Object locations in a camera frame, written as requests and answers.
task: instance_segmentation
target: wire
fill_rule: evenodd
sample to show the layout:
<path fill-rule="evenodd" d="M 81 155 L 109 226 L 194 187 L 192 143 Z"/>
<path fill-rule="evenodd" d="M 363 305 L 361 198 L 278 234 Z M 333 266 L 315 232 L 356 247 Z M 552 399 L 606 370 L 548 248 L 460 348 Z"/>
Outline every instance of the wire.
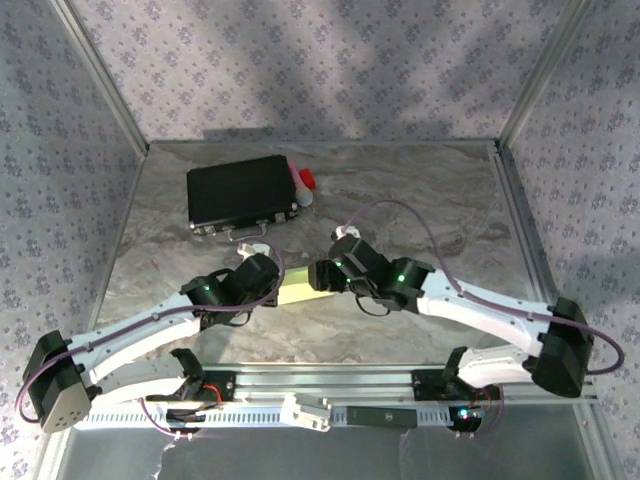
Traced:
<path fill-rule="evenodd" d="M 213 390 L 214 392 L 216 392 L 216 395 L 218 396 L 218 403 L 222 403 L 222 394 L 220 393 L 220 389 L 218 387 L 216 387 L 212 383 L 207 383 L 204 384 L 202 388 L 206 388 L 207 390 Z"/>
<path fill-rule="evenodd" d="M 371 207 L 379 205 L 380 203 L 394 203 L 396 205 L 400 205 L 401 207 L 408 209 L 411 213 L 413 213 L 413 215 L 418 219 L 418 222 L 420 222 L 420 225 L 422 225 L 422 228 L 424 228 L 424 230 L 427 232 L 427 235 L 429 236 L 429 240 L 431 241 L 433 248 L 436 252 L 436 256 L 438 257 L 438 261 L 440 262 L 440 267 L 442 268 L 442 271 L 447 277 L 447 280 L 449 280 L 449 283 L 451 284 L 451 286 L 454 288 L 454 290 L 458 293 L 460 297 L 468 298 L 469 300 L 471 300 L 472 302 L 478 305 L 491 308 L 492 310 L 496 310 L 498 312 L 501 312 L 507 315 L 531 318 L 533 320 L 539 320 L 542 322 L 550 322 L 550 323 L 556 323 L 558 325 L 563 325 L 566 327 L 572 327 L 582 332 L 586 332 L 590 335 L 598 337 L 601 340 L 604 340 L 606 343 L 608 343 L 613 347 L 613 349 L 616 351 L 618 355 L 618 358 L 612 365 L 608 367 L 587 371 L 588 375 L 604 375 L 606 373 L 611 373 L 617 370 L 618 368 L 620 368 L 624 364 L 625 353 L 622 347 L 620 346 L 620 344 L 618 344 L 618 342 L 616 342 L 612 337 L 610 337 L 604 332 L 601 332 L 600 330 L 597 330 L 589 325 L 584 325 L 582 323 L 574 322 L 573 320 L 567 320 L 566 318 L 556 317 L 555 315 L 548 316 L 548 315 L 542 315 L 540 313 L 527 312 L 519 308 L 506 307 L 504 305 L 500 305 L 499 303 L 491 302 L 484 298 L 478 297 L 473 293 L 463 290 L 463 288 L 460 286 L 458 281 L 451 274 L 451 270 L 449 270 L 449 267 L 447 266 L 447 262 L 444 259 L 444 255 L 442 254 L 442 250 L 440 249 L 438 242 L 436 241 L 435 235 L 433 234 L 433 232 L 431 231 L 427 223 L 424 221 L 422 216 L 418 213 L 418 211 L 415 208 L 413 208 L 411 205 L 405 202 L 402 202 L 400 200 L 393 200 L 389 198 L 389 199 L 375 200 L 373 202 L 367 203 L 362 207 L 360 207 L 358 211 L 354 213 L 353 216 L 347 221 L 347 223 L 342 226 L 342 232 L 344 232 L 347 228 L 353 225 L 356 219 L 360 217 L 364 212 L 369 210 Z"/>
<path fill-rule="evenodd" d="M 246 240 L 253 240 L 253 239 L 258 239 L 259 237 L 247 237 Z M 114 340 L 116 338 L 119 338 L 123 335 L 126 335 L 134 330 L 137 330 L 140 327 L 145 326 L 148 323 L 151 322 L 156 322 L 161 318 L 164 317 L 168 317 L 170 315 L 175 315 L 178 313 L 186 313 L 186 312 L 193 312 L 194 310 L 201 310 L 201 311 L 206 311 L 206 312 L 245 312 L 247 310 L 253 310 L 256 307 L 259 307 L 261 305 L 263 305 L 264 303 L 268 302 L 269 300 L 271 300 L 273 297 L 275 297 L 278 294 L 278 290 L 280 289 L 280 287 L 282 286 L 282 282 L 284 282 L 284 275 L 285 275 L 285 263 L 284 263 L 284 258 L 282 256 L 282 253 L 280 252 L 280 250 L 278 250 L 277 248 L 275 248 L 273 245 L 271 245 L 269 242 L 265 241 L 264 239 L 260 239 L 260 241 L 264 244 L 266 244 L 271 250 L 273 250 L 274 254 L 276 255 L 277 259 L 278 259 L 278 267 L 280 269 L 280 275 L 278 276 L 278 280 L 276 281 L 275 286 L 273 287 L 273 289 L 264 297 L 262 297 L 259 300 L 256 300 L 255 302 L 251 302 L 251 303 L 247 303 L 245 305 L 231 305 L 231 306 L 222 306 L 222 305 L 184 305 L 181 307 L 174 307 L 174 308 L 169 308 L 167 310 L 162 310 L 160 312 L 157 313 L 153 313 L 151 315 L 149 315 L 146 318 L 143 318 L 141 320 L 138 320 L 135 323 L 132 323 L 131 325 L 128 325 L 126 327 L 121 328 L 120 330 L 117 330 L 113 333 L 110 333 L 109 335 L 105 335 L 104 337 L 100 337 L 97 340 L 93 341 L 93 342 L 89 342 L 85 345 L 81 345 L 79 347 L 73 348 L 71 350 L 68 350 L 66 352 L 63 352 L 59 355 L 56 355 L 55 357 L 52 357 L 51 359 L 47 360 L 45 363 L 42 364 L 42 366 L 40 366 L 40 368 L 38 368 L 33 375 L 31 375 L 24 383 L 24 385 L 22 385 L 22 387 L 20 388 L 20 390 L 18 391 L 18 395 L 16 396 L 16 401 L 14 403 L 14 408 L 16 410 L 16 412 L 20 415 L 20 417 L 27 423 L 31 423 L 31 424 L 35 424 L 35 423 L 40 423 L 39 419 L 34 419 L 34 418 L 29 418 L 25 415 L 22 404 L 24 402 L 24 397 L 26 396 L 27 392 L 29 391 L 29 388 L 31 388 L 31 386 L 35 383 L 35 381 L 40 378 L 42 376 L 42 374 L 44 372 L 46 372 L 47 370 L 49 370 L 51 367 L 53 367 L 54 365 L 56 365 L 58 362 L 72 357 L 74 355 L 77 355 L 79 353 L 83 353 L 86 352 L 87 350 L 91 350 L 95 347 L 98 347 L 104 343 L 107 343 L 111 340 Z"/>
<path fill-rule="evenodd" d="M 491 422 L 491 424 L 487 428 L 482 429 L 479 432 L 474 432 L 474 437 L 477 435 L 484 435 L 495 430 L 498 426 L 498 423 L 504 416 L 504 388 L 502 387 L 502 385 L 498 385 L 498 390 L 500 391 L 500 406 L 498 407 L 498 414 L 496 415 L 496 418 L 493 419 L 493 422 Z"/>
<path fill-rule="evenodd" d="M 371 316 L 371 317 L 386 317 L 387 315 L 389 315 L 391 313 L 391 310 L 389 310 L 387 308 L 387 311 L 385 313 L 371 313 L 369 310 L 367 310 L 366 308 L 364 308 L 362 306 L 362 303 L 360 303 L 360 299 L 362 298 L 362 295 L 358 295 L 356 294 L 356 305 L 358 305 L 358 308 L 366 313 L 367 315 Z"/>
<path fill-rule="evenodd" d="M 162 433 L 164 435 L 168 435 L 169 437 L 173 437 L 173 438 L 176 438 L 176 437 L 177 438 L 181 438 L 182 437 L 182 432 L 180 432 L 180 431 L 172 432 L 168 428 L 164 428 L 162 425 L 160 425 L 159 423 L 157 423 L 153 419 L 153 417 L 149 413 L 149 410 L 147 410 L 147 406 L 144 403 L 144 398 L 139 398 L 138 399 L 138 403 L 142 407 L 142 413 L 144 413 L 144 416 L 147 417 L 147 420 L 149 420 L 149 422 L 151 422 L 151 425 L 153 425 L 153 428 L 155 428 L 156 430 L 158 430 L 160 433 Z"/>
<path fill-rule="evenodd" d="M 487 391 L 486 388 L 482 389 L 482 393 L 484 393 L 484 396 L 487 400 L 489 400 L 489 407 L 488 408 L 483 408 L 485 413 L 489 413 L 491 411 L 491 406 L 493 405 L 493 400 L 491 399 L 491 395 L 489 395 L 489 392 Z M 473 400 L 471 401 L 471 403 L 469 404 L 469 410 L 471 410 L 476 402 L 478 401 L 478 396 L 479 396 L 479 392 L 476 392 L 475 397 L 473 398 Z"/>
<path fill-rule="evenodd" d="M 227 327 L 233 327 L 233 328 L 244 327 L 247 323 L 249 323 L 249 320 L 251 320 L 251 314 L 253 314 L 253 310 L 249 310 L 248 312 L 241 312 L 240 315 L 242 313 L 246 313 L 247 314 L 247 318 L 245 319 L 244 322 L 242 322 L 242 323 L 233 323 L 233 322 L 221 323 L 221 325 L 226 325 Z"/>

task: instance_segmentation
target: floral wallpaper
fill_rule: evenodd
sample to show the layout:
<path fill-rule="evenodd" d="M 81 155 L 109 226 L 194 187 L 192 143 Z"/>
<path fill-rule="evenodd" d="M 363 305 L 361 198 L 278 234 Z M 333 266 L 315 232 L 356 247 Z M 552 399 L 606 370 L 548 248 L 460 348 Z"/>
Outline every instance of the floral wallpaper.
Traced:
<path fill-rule="evenodd" d="M 512 147 L 555 282 L 621 342 L 597 379 L 640 479 L 640 4 L 596 2 Z M 613 358 L 597 344 L 595 363 Z"/>
<path fill-rule="evenodd" d="M 563 0 L 74 0 L 147 141 L 495 138 Z"/>
<path fill-rule="evenodd" d="M 51 329 L 84 329 L 137 156 L 45 0 L 0 2 L 0 478 L 29 478 L 39 431 L 14 417 Z"/>

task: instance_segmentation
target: red wire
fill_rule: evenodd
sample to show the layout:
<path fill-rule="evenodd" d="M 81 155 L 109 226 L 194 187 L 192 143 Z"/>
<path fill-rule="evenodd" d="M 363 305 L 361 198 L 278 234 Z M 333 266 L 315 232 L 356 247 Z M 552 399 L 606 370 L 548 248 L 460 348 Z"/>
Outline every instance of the red wire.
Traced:
<path fill-rule="evenodd" d="M 218 396 L 218 403 L 222 403 L 222 394 L 220 393 L 218 387 L 213 384 L 206 383 L 202 386 L 202 388 L 206 388 L 207 390 L 213 390 L 214 392 L 216 392 L 216 395 Z"/>

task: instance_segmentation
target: white clip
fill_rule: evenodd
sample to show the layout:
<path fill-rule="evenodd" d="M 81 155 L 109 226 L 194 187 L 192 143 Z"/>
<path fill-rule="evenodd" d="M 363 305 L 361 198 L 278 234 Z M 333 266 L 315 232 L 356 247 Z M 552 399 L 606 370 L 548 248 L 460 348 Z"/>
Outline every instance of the white clip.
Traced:
<path fill-rule="evenodd" d="M 360 231 L 353 225 L 347 228 L 344 228 L 342 225 L 340 225 L 338 228 L 336 228 L 336 240 L 340 240 L 342 237 L 348 234 L 351 234 L 356 238 L 360 238 Z"/>
<path fill-rule="evenodd" d="M 300 393 L 284 396 L 280 421 L 294 427 L 308 428 L 317 432 L 328 432 L 331 420 L 331 404 L 326 398 Z"/>
<path fill-rule="evenodd" d="M 256 253 L 262 253 L 265 256 L 269 256 L 269 252 L 271 249 L 269 245 L 264 243 L 253 243 L 249 245 L 248 243 L 240 243 L 238 244 L 238 253 L 242 256 L 243 260 L 255 255 Z"/>

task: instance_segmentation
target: gray marble surface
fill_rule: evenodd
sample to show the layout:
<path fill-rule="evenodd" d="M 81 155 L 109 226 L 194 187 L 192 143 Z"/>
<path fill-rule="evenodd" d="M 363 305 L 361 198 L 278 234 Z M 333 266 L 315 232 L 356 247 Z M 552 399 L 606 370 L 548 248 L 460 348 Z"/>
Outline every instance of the gray marble surface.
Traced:
<path fill-rule="evenodd" d="M 225 235 L 191 235 L 185 173 L 274 153 L 311 168 L 317 183 L 311 207 L 292 222 L 268 228 L 267 238 L 284 252 L 287 267 L 324 258 L 337 225 L 364 203 L 392 197 L 424 215 L 458 278 L 527 297 L 524 262 L 485 145 L 164 144 L 152 146 L 143 169 L 98 324 L 150 308 L 196 275 L 235 268 L 240 257 Z M 426 235 L 401 207 L 376 207 L 357 226 L 390 258 L 407 255 L 437 264 Z M 160 350 L 189 346 L 205 364 L 442 363 L 454 347 L 486 346 L 491 340 L 439 318 L 406 312 L 370 317 L 345 294 L 260 308 L 243 328 L 214 327 Z"/>

